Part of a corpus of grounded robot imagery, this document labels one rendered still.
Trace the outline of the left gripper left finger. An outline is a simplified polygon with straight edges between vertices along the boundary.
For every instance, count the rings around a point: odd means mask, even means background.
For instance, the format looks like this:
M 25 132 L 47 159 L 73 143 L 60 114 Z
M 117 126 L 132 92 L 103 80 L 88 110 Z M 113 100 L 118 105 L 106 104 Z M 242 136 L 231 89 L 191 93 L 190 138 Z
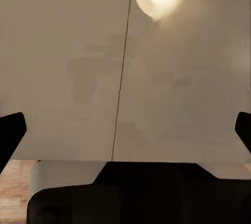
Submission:
M 0 174 L 26 132 L 22 112 L 0 118 Z

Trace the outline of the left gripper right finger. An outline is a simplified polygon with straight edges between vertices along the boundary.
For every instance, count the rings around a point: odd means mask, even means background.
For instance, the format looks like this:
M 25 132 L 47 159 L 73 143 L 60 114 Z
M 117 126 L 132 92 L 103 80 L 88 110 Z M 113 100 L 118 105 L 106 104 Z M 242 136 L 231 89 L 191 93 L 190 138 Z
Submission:
M 235 131 L 251 153 L 251 114 L 243 111 L 238 114 Z

